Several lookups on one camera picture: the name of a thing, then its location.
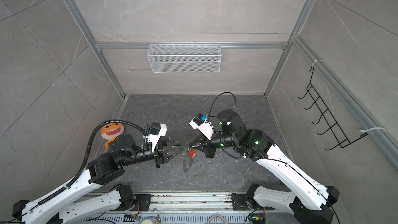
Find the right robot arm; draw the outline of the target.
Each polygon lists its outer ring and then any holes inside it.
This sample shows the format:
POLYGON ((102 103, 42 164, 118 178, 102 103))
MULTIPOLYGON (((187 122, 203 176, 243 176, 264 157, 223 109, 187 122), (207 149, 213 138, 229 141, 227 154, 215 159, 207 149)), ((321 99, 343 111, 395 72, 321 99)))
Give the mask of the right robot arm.
POLYGON ((240 157, 264 167, 288 187, 287 191, 280 191, 252 184, 245 194, 250 209, 280 210, 293 215, 301 224, 332 223, 337 216, 333 205, 340 195, 334 186, 311 178, 263 131, 247 128, 232 109, 223 110, 216 117, 220 131, 214 129, 206 115, 198 114, 190 121, 190 126, 201 134, 189 148, 203 152, 206 158, 213 158, 217 149, 233 148, 240 157))

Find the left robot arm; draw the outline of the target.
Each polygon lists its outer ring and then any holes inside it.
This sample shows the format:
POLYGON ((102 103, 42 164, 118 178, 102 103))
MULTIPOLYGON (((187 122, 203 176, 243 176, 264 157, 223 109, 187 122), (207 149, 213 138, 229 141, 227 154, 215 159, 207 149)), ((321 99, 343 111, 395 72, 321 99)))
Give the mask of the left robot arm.
POLYGON ((90 163, 85 162, 77 175, 47 195, 20 200, 13 205, 13 218, 22 224, 69 224, 106 211, 125 211, 137 205, 130 185, 118 185, 110 192, 86 201, 79 199, 125 173, 124 167, 153 160, 157 168, 170 162, 184 148, 180 142, 155 137, 147 150, 137 146, 130 134, 109 143, 108 152, 90 163))

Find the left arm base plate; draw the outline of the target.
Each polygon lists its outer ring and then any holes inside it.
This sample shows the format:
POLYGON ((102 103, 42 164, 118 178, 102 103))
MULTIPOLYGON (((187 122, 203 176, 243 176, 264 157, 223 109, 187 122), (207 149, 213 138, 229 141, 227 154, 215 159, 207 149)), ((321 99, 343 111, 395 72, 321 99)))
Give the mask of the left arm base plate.
POLYGON ((152 195, 150 194, 138 194, 132 199, 127 200, 123 207, 124 211, 134 211, 135 213, 140 211, 148 211, 151 203, 152 195))

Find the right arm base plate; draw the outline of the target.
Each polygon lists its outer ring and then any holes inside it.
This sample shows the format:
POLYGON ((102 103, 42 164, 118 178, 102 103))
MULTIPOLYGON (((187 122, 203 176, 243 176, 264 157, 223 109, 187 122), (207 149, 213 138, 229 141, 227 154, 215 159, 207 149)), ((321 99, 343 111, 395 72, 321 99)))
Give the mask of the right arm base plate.
POLYGON ((245 194, 232 193, 230 195, 234 211, 265 210, 273 211, 272 207, 260 207, 254 200, 247 200, 245 194))

